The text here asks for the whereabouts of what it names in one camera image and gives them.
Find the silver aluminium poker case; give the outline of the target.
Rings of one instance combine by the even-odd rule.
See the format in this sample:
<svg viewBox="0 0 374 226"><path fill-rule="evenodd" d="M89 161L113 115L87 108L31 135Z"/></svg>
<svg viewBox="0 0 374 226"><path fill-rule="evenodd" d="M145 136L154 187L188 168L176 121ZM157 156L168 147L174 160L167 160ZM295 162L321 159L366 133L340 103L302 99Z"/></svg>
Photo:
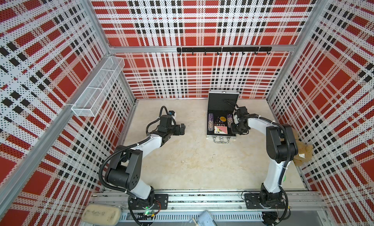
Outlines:
<svg viewBox="0 0 374 226"><path fill-rule="evenodd" d="M216 144L236 138L231 126L239 98L238 91L210 90L208 93L206 137Z"/></svg>

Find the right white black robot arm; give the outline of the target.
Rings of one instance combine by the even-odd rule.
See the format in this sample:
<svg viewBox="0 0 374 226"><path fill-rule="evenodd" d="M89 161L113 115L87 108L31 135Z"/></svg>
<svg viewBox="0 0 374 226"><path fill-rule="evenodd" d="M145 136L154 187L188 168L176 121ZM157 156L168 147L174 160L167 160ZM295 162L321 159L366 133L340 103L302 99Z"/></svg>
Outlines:
<svg viewBox="0 0 374 226"><path fill-rule="evenodd" d="M231 129L234 134L244 135L255 129L266 136L266 152L270 164L265 181L261 185L259 201L263 208L271 208L285 195L282 182L286 170L298 154L296 139L290 125L281 125L257 114L249 114L246 107L233 113Z"/></svg>

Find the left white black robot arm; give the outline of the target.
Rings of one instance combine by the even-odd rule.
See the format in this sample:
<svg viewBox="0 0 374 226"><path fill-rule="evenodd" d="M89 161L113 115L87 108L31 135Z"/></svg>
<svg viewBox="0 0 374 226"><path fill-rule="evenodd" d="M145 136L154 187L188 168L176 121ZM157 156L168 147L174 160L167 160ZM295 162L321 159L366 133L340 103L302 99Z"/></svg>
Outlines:
<svg viewBox="0 0 374 226"><path fill-rule="evenodd" d="M124 192L131 200L136 200L144 208L152 207L155 202L154 188L141 180L143 158L161 148L172 136L185 134L185 124L177 124L174 116L161 115L153 125L155 130L146 131L147 137L132 145L116 147L114 153L101 164L98 178L110 190Z"/></svg>

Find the white plastic object at front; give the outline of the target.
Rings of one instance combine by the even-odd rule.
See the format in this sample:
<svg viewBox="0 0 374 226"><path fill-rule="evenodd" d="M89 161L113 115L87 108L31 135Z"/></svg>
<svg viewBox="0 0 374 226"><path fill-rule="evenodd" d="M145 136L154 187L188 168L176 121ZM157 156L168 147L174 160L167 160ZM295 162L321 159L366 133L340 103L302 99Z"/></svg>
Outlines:
<svg viewBox="0 0 374 226"><path fill-rule="evenodd" d="M191 218L190 223L195 226L217 226L209 211L202 212L197 219Z"/></svg>

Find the beige sponge block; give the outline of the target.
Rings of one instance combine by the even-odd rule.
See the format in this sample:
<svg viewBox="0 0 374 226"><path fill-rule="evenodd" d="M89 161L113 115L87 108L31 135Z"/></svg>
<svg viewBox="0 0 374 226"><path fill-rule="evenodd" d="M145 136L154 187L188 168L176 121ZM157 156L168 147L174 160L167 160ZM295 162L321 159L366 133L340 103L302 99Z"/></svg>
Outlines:
<svg viewBox="0 0 374 226"><path fill-rule="evenodd" d="M118 207L90 204L84 210L81 219L85 223L98 226L116 226L122 211Z"/></svg>

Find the black wall hook rail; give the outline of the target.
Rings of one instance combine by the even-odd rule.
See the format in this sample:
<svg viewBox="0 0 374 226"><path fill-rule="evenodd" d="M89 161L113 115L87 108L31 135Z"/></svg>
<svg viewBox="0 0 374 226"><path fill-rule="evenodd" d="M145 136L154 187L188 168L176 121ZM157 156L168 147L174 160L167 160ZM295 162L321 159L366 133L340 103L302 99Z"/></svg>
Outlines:
<svg viewBox="0 0 374 226"><path fill-rule="evenodd" d="M176 48L177 53L258 53L265 52L269 53L272 51L272 47L178 47Z"/></svg>

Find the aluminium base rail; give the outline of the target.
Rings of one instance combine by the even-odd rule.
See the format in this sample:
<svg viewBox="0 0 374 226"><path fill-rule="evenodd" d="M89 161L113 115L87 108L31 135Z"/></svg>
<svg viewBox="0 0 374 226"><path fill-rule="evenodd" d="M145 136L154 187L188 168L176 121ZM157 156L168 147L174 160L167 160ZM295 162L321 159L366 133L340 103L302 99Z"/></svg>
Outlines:
<svg viewBox="0 0 374 226"><path fill-rule="evenodd" d="M116 207L121 210L118 217L121 223L133 222L132 211L137 218L155 212L155 216L142 221L146 225L156 223L197 221L205 211L211 219L219 222L263 222L271 217L281 217L285 207L289 206L291 217L300 212L317 217L317 224L333 225L327 213L327 205L317 192L288 191L288 201L281 199L272 207L262 207L256 191L192 191L163 190L155 194L156 203L146 208L138 200L129 200L122 192L105 191L91 197L90 204Z"/></svg>

